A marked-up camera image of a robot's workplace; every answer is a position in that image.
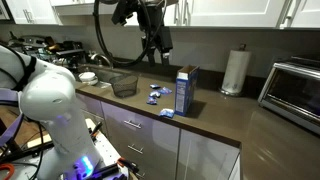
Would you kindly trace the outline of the robot base table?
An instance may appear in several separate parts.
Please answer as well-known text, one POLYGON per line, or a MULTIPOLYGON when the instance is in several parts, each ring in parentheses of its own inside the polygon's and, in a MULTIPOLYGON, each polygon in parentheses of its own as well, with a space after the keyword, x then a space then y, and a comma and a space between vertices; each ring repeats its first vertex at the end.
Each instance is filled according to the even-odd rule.
POLYGON ((85 124, 73 135, 50 135, 49 142, 1 159, 1 180, 130 180, 135 163, 123 158, 102 134, 93 141, 85 124))

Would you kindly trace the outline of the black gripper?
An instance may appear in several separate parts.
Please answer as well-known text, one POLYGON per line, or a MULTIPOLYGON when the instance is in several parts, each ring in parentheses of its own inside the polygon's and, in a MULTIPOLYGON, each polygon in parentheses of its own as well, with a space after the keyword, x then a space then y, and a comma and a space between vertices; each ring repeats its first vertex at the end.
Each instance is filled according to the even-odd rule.
POLYGON ((139 0, 139 28, 145 33, 142 45, 150 66, 155 66, 155 49, 161 54, 162 65, 170 65, 169 52, 173 45, 170 29, 164 23, 170 5, 169 0, 139 0))

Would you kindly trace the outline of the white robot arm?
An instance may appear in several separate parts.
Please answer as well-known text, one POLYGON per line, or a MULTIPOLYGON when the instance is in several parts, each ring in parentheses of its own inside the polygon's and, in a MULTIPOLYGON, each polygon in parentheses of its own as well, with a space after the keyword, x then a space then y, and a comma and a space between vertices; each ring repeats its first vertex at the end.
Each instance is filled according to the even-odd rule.
POLYGON ((73 74, 34 56, 0 47, 3 105, 19 108, 18 119, 1 135, 7 143, 27 117, 49 133, 53 148, 40 156, 32 180, 88 180, 102 161, 77 104, 73 74))

